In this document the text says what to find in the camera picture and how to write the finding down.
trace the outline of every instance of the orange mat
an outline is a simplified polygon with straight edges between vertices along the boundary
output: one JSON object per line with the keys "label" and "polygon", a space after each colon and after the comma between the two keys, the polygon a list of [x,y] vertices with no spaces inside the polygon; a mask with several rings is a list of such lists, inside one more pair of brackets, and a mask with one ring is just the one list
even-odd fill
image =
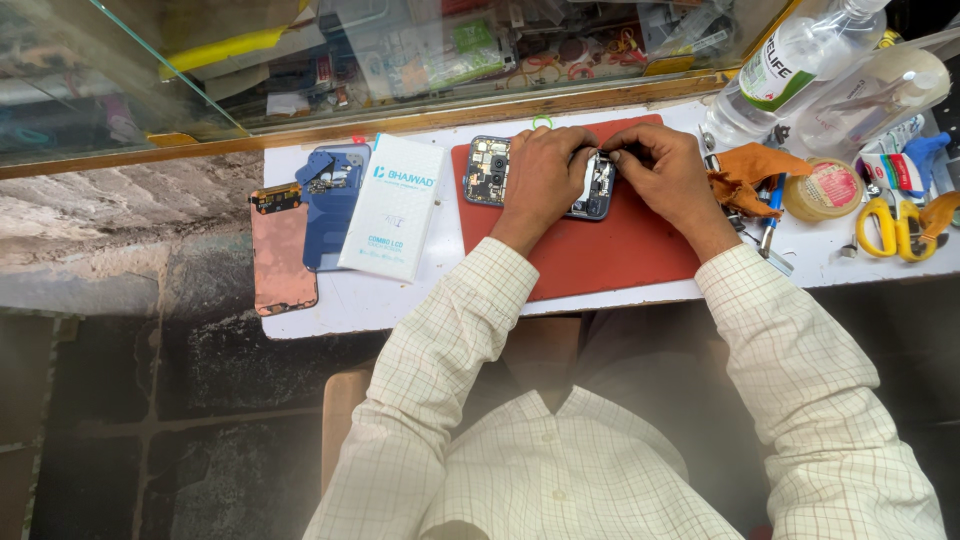
{"label": "orange mat", "polygon": [[[585,126],[600,142],[640,121],[662,123],[659,114]],[[469,145],[450,151],[458,181],[467,172]],[[468,203],[458,185],[457,204],[464,248],[473,250],[503,211]],[[663,218],[650,210],[622,178],[613,183],[610,212],[600,221],[570,217],[553,225],[530,253],[540,280],[530,300],[543,300],[692,278],[700,267],[693,249]]]}

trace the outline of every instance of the blue tool handle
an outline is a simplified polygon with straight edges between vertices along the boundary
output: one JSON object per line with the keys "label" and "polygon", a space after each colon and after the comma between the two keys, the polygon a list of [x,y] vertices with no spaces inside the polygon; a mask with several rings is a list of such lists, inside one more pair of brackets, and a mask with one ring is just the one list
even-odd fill
{"label": "blue tool handle", "polygon": [[[770,208],[774,210],[779,210],[780,205],[783,203],[783,185],[786,184],[786,173],[780,173],[780,176],[777,177],[777,189],[774,189],[770,193]],[[763,227],[773,227],[777,228],[777,218],[776,217],[764,217],[760,221],[760,225]]]}

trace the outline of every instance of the glass display case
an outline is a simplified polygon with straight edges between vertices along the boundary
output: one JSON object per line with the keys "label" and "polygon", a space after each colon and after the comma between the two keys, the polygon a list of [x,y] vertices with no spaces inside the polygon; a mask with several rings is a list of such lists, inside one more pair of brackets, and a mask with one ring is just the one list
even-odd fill
{"label": "glass display case", "polygon": [[[796,3],[0,0],[0,167],[609,105],[738,67]],[[255,142],[209,146],[240,139]]]}

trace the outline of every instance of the shirt cuff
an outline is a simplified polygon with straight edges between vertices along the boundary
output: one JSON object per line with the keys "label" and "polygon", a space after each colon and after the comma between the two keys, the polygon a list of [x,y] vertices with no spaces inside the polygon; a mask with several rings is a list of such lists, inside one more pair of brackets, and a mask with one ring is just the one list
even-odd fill
{"label": "shirt cuff", "polygon": [[450,275],[514,319],[540,278],[540,272],[526,258],[489,236],[481,240]]}
{"label": "shirt cuff", "polygon": [[716,319],[767,304],[797,290],[752,246],[740,244],[708,260],[693,278]]}

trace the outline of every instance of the white table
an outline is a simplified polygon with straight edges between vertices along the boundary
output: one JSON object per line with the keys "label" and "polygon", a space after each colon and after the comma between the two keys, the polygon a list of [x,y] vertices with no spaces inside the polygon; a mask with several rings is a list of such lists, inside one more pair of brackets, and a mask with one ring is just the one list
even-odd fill
{"label": "white table", "polygon": [[[662,115],[665,125],[697,134],[697,124],[703,123],[706,110],[707,107],[699,100],[692,99],[664,109],[648,110],[643,106],[635,106],[555,116],[552,120],[555,127],[576,126],[655,112]],[[470,143],[477,135],[512,136],[530,126],[531,120],[517,120],[408,135],[407,138],[450,149]],[[266,150],[264,185],[293,182],[294,173],[306,163],[307,156],[316,146],[320,144]],[[807,156],[807,151],[796,139],[788,139],[786,146],[795,156]],[[264,317],[264,332],[273,339],[291,339],[392,328],[426,297],[440,276],[464,258],[456,200],[460,196],[460,185],[460,181],[453,178],[453,166],[448,155],[439,187],[440,205],[434,208],[417,279],[413,284],[355,271],[322,273],[317,276],[320,301],[310,309]],[[960,238],[956,237],[938,250],[933,258],[916,264],[908,264],[896,257],[872,258],[862,250],[857,258],[841,257],[840,247],[850,242],[856,215],[857,211],[844,218],[816,224],[805,223],[788,213],[783,216],[774,236],[773,249],[795,267],[790,277],[792,282],[801,287],[818,287],[940,275],[960,270]],[[759,225],[748,221],[748,232],[759,238]],[[521,314],[636,306],[702,297],[693,280],[683,280],[529,302]]]}

